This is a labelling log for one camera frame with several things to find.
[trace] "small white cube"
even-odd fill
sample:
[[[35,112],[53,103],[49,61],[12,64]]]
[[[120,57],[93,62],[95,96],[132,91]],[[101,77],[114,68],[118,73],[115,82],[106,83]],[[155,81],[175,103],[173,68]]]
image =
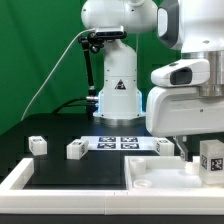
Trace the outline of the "small white cube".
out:
[[[200,142],[199,176],[206,184],[224,183],[224,144],[219,140]]]
[[[29,150],[34,156],[47,154],[47,142],[41,136],[29,137]]]
[[[160,156],[174,156],[174,144],[167,138],[154,138],[154,149]]]
[[[74,140],[67,145],[67,159],[81,159],[88,152],[88,145],[88,140]]]

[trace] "green backdrop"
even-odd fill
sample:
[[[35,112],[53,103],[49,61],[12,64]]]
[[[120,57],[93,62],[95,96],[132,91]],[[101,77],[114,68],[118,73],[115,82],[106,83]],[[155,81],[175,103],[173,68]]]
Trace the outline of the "green backdrop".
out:
[[[84,29],[80,11],[85,0],[0,1],[0,134],[18,123],[33,95],[42,85],[71,40]],[[125,42],[136,47],[136,36]],[[156,31],[141,34],[138,51],[138,88],[152,88],[152,70],[179,58],[164,47]],[[94,79],[103,86],[103,53],[91,55]],[[27,115],[49,113],[60,104],[87,94],[85,61],[74,44]],[[63,112],[84,112],[80,109]]]

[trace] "cable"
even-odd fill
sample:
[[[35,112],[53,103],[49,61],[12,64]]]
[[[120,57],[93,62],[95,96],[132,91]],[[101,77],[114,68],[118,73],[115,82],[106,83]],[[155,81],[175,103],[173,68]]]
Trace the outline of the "cable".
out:
[[[86,100],[85,97],[80,97],[80,98],[75,98],[73,100],[69,100],[65,103],[63,103],[61,106],[57,107],[55,110],[52,111],[52,114],[57,114],[63,107],[67,107],[69,104],[77,102],[77,101],[82,101],[82,100]]]
[[[64,53],[62,54],[62,56],[60,57],[60,59],[58,60],[58,62],[56,63],[56,65],[54,66],[54,68],[52,69],[52,71],[50,72],[50,74],[48,75],[47,79],[44,81],[44,83],[42,84],[42,86],[40,87],[40,89],[37,91],[37,93],[33,96],[33,98],[31,99],[31,101],[29,102],[28,106],[26,107],[21,121],[25,118],[27,111],[29,110],[30,106],[32,105],[33,101],[36,99],[36,97],[39,95],[39,93],[42,91],[42,89],[44,88],[44,86],[46,85],[46,83],[48,82],[48,80],[51,78],[51,76],[53,75],[53,73],[55,72],[55,70],[57,69],[58,65],[60,64],[60,62],[62,61],[62,59],[65,57],[65,55],[67,54],[68,50],[70,49],[70,47],[73,45],[73,43],[76,41],[76,39],[81,36],[83,33],[86,32],[91,32],[94,31],[95,29],[89,29],[89,30],[84,30],[82,32],[80,32],[72,41],[71,43],[68,45],[68,47],[66,48],[66,50],[64,51]]]
[[[60,108],[60,110],[62,110],[63,108],[68,108],[68,107],[86,107],[86,104],[72,104],[72,105],[66,105]]]

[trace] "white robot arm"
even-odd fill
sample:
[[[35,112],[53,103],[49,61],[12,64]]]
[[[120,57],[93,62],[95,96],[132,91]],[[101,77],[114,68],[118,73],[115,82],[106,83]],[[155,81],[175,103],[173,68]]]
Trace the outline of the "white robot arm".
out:
[[[88,0],[82,9],[86,28],[127,33],[151,31],[157,24],[157,6],[151,0]],[[99,93],[97,122],[131,125],[145,117],[137,89],[137,55],[121,40],[104,42],[104,87]]]
[[[224,131],[224,1],[164,0],[158,35],[182,59],[152,73],[146,126],[157,137]]]

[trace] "black table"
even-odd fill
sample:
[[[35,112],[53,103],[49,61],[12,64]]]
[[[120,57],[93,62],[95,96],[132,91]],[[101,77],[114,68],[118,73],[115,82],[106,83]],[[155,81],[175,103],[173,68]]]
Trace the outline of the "black table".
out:
[[[81,136],[149,136],[145,125],[109,127],[83,114],[37,114],[0,136],[0,182],[23,159],[33,157],[29,136],[42,136],[48,154],[34,158],[35,174],[26,189],[124,190],[124,156],[156,155],[153,151],[89,151],[80,161],[66,159],[66,145]],[[224,223],[224,216],[191,215],[16,215],[1,214],[0,223]]]

